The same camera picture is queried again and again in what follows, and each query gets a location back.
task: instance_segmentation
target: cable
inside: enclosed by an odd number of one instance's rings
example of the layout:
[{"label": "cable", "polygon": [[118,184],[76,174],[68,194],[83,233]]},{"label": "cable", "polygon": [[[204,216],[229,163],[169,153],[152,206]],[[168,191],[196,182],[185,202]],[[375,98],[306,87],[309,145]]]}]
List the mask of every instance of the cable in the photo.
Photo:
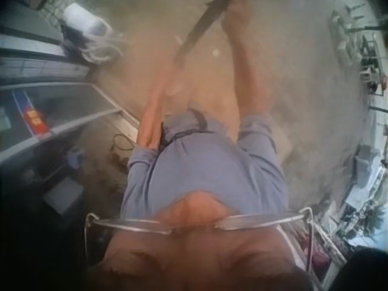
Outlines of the cable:
[{"label": "cable", "polygon": [[[121,146],[119,146],[118,143],[116,142],[116,138],[119,137],[119,136],[125,138],[125,139],[130,143],[130,147],[121,147]],[[134,145],[133,142],[129,139],[129,137],[126,136],[126,135],[123,135],[122,133],[117,133],[117,134],[115,134],[115,135],[113,136],[113,145],[114,145],[115,147],[117,147],[118,149],[120,149],[120,150],[133,150],[133,149],[135,148],[135,145]]]}]

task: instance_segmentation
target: eyeglasses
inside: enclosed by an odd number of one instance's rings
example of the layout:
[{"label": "eyeglasses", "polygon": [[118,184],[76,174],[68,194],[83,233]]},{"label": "eyeglasses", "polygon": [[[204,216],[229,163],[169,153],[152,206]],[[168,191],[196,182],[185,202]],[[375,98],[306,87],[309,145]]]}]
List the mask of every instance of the eyeglasses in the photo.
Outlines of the eyeglasses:
[{"label": "eyeglasses", "polygon": [[[299,212],[285,212],[282,214],[268,215],[234,215],[206,225],[208,228],[220,231],[247,230],[258,229],[260,227],[275,226],[277,224],[285,224],[294,221],[302,220],[309,228],[309,247],[307,254],[306,272],[310,272],[312,251],[313,251],[313,212],[310,207],[301,209]],[[146,219],[100,219],[94,213],[89,213],[85,219],[84,226],[84,242],[85,255],[88,262],[88,229],[92,225],[108,227],[116,230],[126,230],[129,232],[145,232],[155,233],[159,235],[171,235],[173,233],[181,233],[187,227],[173,227],[159,221]]]}]

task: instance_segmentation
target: blue stripe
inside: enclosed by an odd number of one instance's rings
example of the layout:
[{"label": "blue stripe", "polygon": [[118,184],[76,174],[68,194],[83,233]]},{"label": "blue stripe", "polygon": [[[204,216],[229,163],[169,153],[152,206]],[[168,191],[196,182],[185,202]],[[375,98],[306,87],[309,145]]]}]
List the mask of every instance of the blue stripe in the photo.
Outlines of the blue stripe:
[{"label": "blue stripe", "polygon": [[15,94],[16,102],[18,103],[22,114],[24,114],[27,109],[30,109],[30,103],[28,102],[27,95],[24,94],[22,90],[15,90],[13,92]]}]

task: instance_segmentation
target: hand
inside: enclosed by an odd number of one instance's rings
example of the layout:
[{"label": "hand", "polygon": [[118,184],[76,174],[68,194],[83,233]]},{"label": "hand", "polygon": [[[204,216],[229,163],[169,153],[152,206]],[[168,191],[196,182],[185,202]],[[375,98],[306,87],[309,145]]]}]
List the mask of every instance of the hand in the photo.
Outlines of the hand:
[{"label": "hand", "polygon": [[237,40],[246,35],[250,22],[248,0],[230,0],[222,27],[229,40]]}]

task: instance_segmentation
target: concrete floor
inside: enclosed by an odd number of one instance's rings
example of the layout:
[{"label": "concrete floor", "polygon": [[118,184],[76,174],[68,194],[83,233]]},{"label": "concrete floor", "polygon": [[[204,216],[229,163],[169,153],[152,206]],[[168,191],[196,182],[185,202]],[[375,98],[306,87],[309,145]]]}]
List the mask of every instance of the concrete floor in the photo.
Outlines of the concrete floor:
[{"label": "concrete floor", "polygon": [[[154,1],[131,12],[126,37],[134,42],[125,58],[104,70],[99,82],[140,118],[157,64],[177,48],[206,9],[206,0]],[[357,72],[341,70],[327,20],[330,1],[252,1],[254,63],[263,94],[276,98],[275,142],[290,187],[290,208],[330,195],[338,204],[350,186],[352,156],[367,119],[365,89]],[[195,102],[236,137],[238,110],[233,93],[229,45],[215,23],[200,40],[185,69],[186,90],[167,111]]]}]

